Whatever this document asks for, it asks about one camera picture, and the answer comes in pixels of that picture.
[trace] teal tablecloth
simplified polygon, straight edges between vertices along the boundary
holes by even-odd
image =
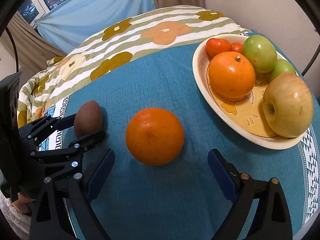
[[[316,99],[312,126],[298,145],[280,151],[257,146],[228,127],[202,97],[192,72],[198,45],[164,49],[134,60],[69,97],[65,116],[89,100],[97,101],[104,111],[107,139],[86,154],[84,166],[97,150],[108,146],[115,152],[116,163],[92,202],[112,240],[211,239],[231,208],[207,164],[212,148],[255,179],[279,178],[294,234],[319,205],[320,107]],[[139,163],[125,144],[129,120],[137,111],[153,106],[172,111],[185,130],[182,152],[161,167]],[[73,129],[63,137],[66,147],[75,138]],[[77,236],[84,239],[69,209]]]

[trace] bed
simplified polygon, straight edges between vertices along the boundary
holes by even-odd
[[[19,127],[44,115],[74,114],[89,100],[101,105],[108,138],[96,150],[113,149],[116,164],[91,205],[112,239],[211,239],[231,207],[207,165],[212,148],[255,179],[279,178],[294,234],[318,208],[319,135],[313,127],[319,127],[319,119],[298,145],[264,149],[223,123],[198,91],[193,52],[200,42],[222,33],[254,34],[222,13],[200,7],[153,10],[90,36],[65,58],[49,60],[48,68],[21,88]],[[172,111],[186,134],[179,157],[163,167],[138,163],[124,141],[130,118],[151,106]],[[66,147],[74,138],[72,129],[56,131],[40,150]],[[94,151],[85,156],[84,167],[94,160]],[[77,237],[84,239],[67,206]],[[241,236],[253,215],[251,210]]]

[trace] blue curtain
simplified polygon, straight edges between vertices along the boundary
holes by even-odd
[[[69,53],[92,34],[153,9],[153,0],[66,0],[36,26],[44,39]]]

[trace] floral blanket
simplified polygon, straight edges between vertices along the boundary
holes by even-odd
[[[220,12],[195,6],[156,9],[125,19],[56,57],[20,90],[19,127],[44,116],[59,100],[129,61],[222,33],[247,31]]]

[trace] plate rim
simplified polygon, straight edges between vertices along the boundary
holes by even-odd
[[[220,34],[220,35],[215,35],[214,37],[219,37],[219,38],[223,38],[226,36],[235,36],[238,37],[240,36],[239,34]],[[230,119],[221,109],[220,107],[217,105],[217,103],[214,101],[214,99],[212,98],[212,95],[210,95],[204,84],[201,81],[201,77],[200,77],[200,73],[199,73],[199,68],[197,67],[196,61],[196,55],[199,54],[200,49],[205,46],[206,42],[211,39],[207,38],[205,41],[203,41],[201,44],[198,45],[198,47],[196,48],[194,54],[193,54],[193,58],[192,58],[192,71],[193,71],[193,76],[196,80],[196,84],[198,86],[198,89],[200,90],[202,96],[204,97],[205,101],[209,104],[209,106],[212,108],[212,110],[230,127],[232,128],[235,132],[237,132],[239,135],[241,135],[242,137],[246,138],[247,140],[251,141],[254,144],[257,144],[259,146],[268,148],[268,149],[272,149],[272,150],[284,150],[284,149],[288,149],[291,148],[293,146],[295,146],[304,136],[305,132],[302,133],[300,136],[297,136],[295,138],[289,138],[287,141],[284,142],[272,142],[272,141],[267,141],[262,139],[260,136],[254,135],[248,131],[246,131],[245,129],[243,129],[242,127],[240,127],[237,123],[235,123],[232,119]],[[287,60],[285,57],[283,57],[278,51],[277,54],[283,58],[284,60]]]

